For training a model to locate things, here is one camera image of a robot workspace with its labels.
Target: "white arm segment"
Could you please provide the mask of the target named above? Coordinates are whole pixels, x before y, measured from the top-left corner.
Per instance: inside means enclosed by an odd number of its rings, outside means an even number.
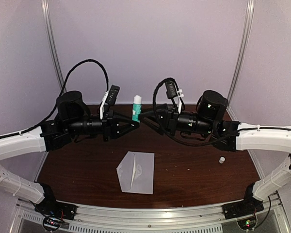
[[[39,204],[44,199],[44,190],[39,183],[33,183],[13,174],[0,166],[0,189]]]
[[[242,123],[238,126],[238,130],[243,128],[260,127],[263,126]],[[284,126],[282,128],[291,129],[291,126]],[[276,150],[291,154],[291,131],[272,129],[240,131],[240,135],[236,137],[236,149]],[[263,201],[273,192],[289,183],[291,181],[290,165],[291,158],[287,157],[279,167],[272,171],[271,174],[255,182],[252,191],[253,197],[257,200]]]
[[[287,157],[271,174],[257,181],[253,186],[253,197],[260,201],[265,200],[273,192],[289,183],[291,181],[290,164],[291,159]]]
[[[41,127],[38,127],[28,133],[0,139],[0,160],[30,152],[46,151],[41,133]],[[40,184],[23,179],[2,166],[0,166],[0,189],[36,204],[44,199],[44,190]]]
[[[31,152],[46,151],[41,133],[41,127],[38,127],[28,133],[0,139],[0,160]]]
[[[184,94],[182,93],[182,89],[179,89],[179,91],[177,91],[177,95],[178,95],[178,113],[181,113],[181,109],[182,109],[182,98],[184,97]]]
[[[109,91],[106,91],[105,94],[104,94],[104,96],[103,96],[103,98],[102,98],[100,107],[99,107],[99,117],[100,117],[100,120],[103,119],[104,106],[105,106],[105,103],[106,103],[108,94],[109,94]]]
[[[263,126],[242,123],[238,126],[238,130],[259,127]],[[291,126],[283,126],[281,128],[291,129]],[[276,150],[291,154],[291,131],[261,129],[240,131],[239,134],[236,137],[236,150]]]

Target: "vertical metal pole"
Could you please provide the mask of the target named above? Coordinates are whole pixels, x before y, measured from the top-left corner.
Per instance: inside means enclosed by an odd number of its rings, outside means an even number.
[[[242,64],[244,60],[244,53],[247,48],[248,39],[249,39],[250,31],[251,31],[251,25],[252,25],[252,20],[253,20],[253,13],[254,13],[254,4],[255,4],[255,0],[248,0],[245,22],[244,22],[243,33],[242,33],[241,47],[240,47],[237,62],[236,62],[233,80],[232,80],[231,87],[229,89],[228,96],[227,96],[229,103],[231,102],[234,96],[239,74],[241,72],[241,68],[242,68]]]
[[[48,45],[50,49],[50,54],[52,56],[55,72],[57,75],[58,79],[58,84],[60,88],[63,87],[64,85],[64,79],[63,79],[63,74],[62,70],[60,68],[59,60],[58,60],[58,55],[56,51],[56,46],[55,46],[55,40],[54,40],[54,35],[53,35],[53,29],[52,29],[52,23],[50,20],[50,15],[49,15],[49,1],[48,0],[41,0],[42,3],[42,12],[44,16],[44,21],[45,21],[45,26],[47,30],[47,36],[48,36]]]

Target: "wire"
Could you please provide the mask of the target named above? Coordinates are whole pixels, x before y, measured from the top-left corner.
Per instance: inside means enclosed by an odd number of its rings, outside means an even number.
[[[190,137],[190,136],[186,136],[186,135],[185,135],[185,132],[183,132],[183,131],[180,132],[180,136],[181,136],[182,138],[184,138],[184,139],[197,140],[197,141],[201,141],[201,142],[206,140],[206,138],[198,138],[198,137]]]
[[[79,136],[80,135],[77,135],[77,137],[74,139],[74,141],[73,141],[74,143],[79,143],[81,141],[84,141],[84,140],[87,140],[87,139],[92,139],[92,138],[95,138],[96,137],[96,135],[90,135],[90,136],[87,136],[87,137],[84,137],[84,138],[78,140],[79,139]]]
[[[65,87],[66,87],[66,84],[67,84],[67,81],[68,81],[68,78],[69,78],[70,74],[71,74],[71,73],[72,73],[72,72],[73,72],[77,67],[79,67],[80,65],[82,65],[82,64],[84,64],[84,63],[87,63],[87,62],[93,62],[93,63],[96,63],[96,64],[97,64],[97,65],[102,69],[102,71],[103,71],[103,73],[104,73],[104,75],[105,75],[105,79],[106,79],[106,86],[107,86],[107,90],[106,90],[106,91],[109,90],[109,78],[108,78],[108,74],[107,74],[107,71],[106,71],[105,67],[103,67],[103,65],[102,65],[99,61],[96,61],[96,60],[94,60],[94,59],[86,59],[86,60],[83,60],[83,61],[77,63],[75,66],[73,66],[73,67],[69,70],[69,72],[68,72],[67,75],[66,75],[65,81],[64,81],[64,83],[63,83],[62,89],[61,89],[61,91],[60,91],[58,97],[60,97],[60,96],[63,94],[64,89],[65,89]],[[55,106],[53,107],[52,111],[51,111],[51,112],[50,112],[50,113],[49,113],[49,114],[48,114],[48,115],[47,115],[43,120],[41,120],[39,123],[37,123],[37,124],[31,126],[30,128],[27,128],[27,129],[21,131],[21,132],[10,133],[10,134],[1,135],[1,136],[0,136],[0,139],[7,138],[7,137],[12,137],[12,136],[17,136],[17,135],[24,134],[24,133],[28,133],[29,131],[38,128],[39,126],[41,126],[44,122],[46,122],[46,121],[47,121],[47,120],[48,120],[48,119],[53,115],[53,113],[55,112],[55,110],[56,110],[56,104],[55,104]]]
[[[203,143],[188,143],[188,142],[184,142],[184,141],[181,141],[177,138],[175,138],[174,136],[170,135],[169,132],[164,128],[164,126],[162,125],[161,123],[161,120],[159,118],[159,115],[157,113],[157,107],[156,107],[156,96],[157,96],[157,93],[159,91],[159,89],[161,88],[161,86],[163,86],[163,84],[167,81],[172,81],[175,83],[176,87],[178,87],[177,85],[177,82],[175,79],[173,78],[166,78],[164,80],[162,80],[155,88],[154,90],[154,93],[153,93],[153,100],[152,100],[152,104],[153,104],[153,112],[154,112],[154,115],[155,115],[155,118],[159,124],[159,127],[160,129],[164,132],[164,134],[166,134],[170,139],[172,139],[173,141],[179,143],[179,144],[182,144],[182,145],[185,145],[185,146],[189,146],[189,147],[203,147],[203,146],[208,146],[208,145],[212,145],[214,143],[217,143],[217,142],[220,142],[220,141],[223,141],[229,137],[232,137],[232,136],[237,136],[237,134],[241,131],[248,131],[248,130],[257,130],[258,128],[257,127],[254,127],[254,128],[243,128],[243,129],[239,129],[239,130],[235,130],[235,131],[232,131],[230,133],[228,133],[227,135],[223,136],[223,137],[220,137],[220,138],[217,138],[213,141],[209,141],[209,142],[203,142]],[[264,127],[260,127],[259,129],[263,130],[263,129],[270,129],[270,130],[286,130],[286,131],[291,131],[291,129],[289,128],[281,128],[281,127],[267,127],[267,126],[264,126]]]
[[[271,207],[272,207],[272,201],[271,201],[270,196],[268,196],[268,200],[270,201],[270,207],[268,208],[267,214],[266,214],[265,218],[263,219],[263,221],[258,226],[256,226],[254,229],[260,227],[265,222],[265,220],[267,219],[268,215],[270,214]]]

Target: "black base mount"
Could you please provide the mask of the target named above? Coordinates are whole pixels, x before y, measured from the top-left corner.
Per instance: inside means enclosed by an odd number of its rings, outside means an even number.
[[[243,200],[223,205],[225,219],[255,215],[256,212],[264,210],[263,202],[253,197],[254,184],[247,187]]]
[[[35,205],[34,210],[45,216],[74,220],[76,205],[57,201],[50,186],[42,183],[41,186],[43,187],[45,198]]]

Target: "zip tie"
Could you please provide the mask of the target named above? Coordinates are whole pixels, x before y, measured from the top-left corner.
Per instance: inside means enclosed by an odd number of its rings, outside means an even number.
[[[274,171],[272,171],[272,173],[271,173],[271,182],[272,182],[272,184],[276,185],[276,186],[279,187],[279,188],[282,188],[282,186],[276,184],[276,183],[273,181],[273,172],[274,172]]]

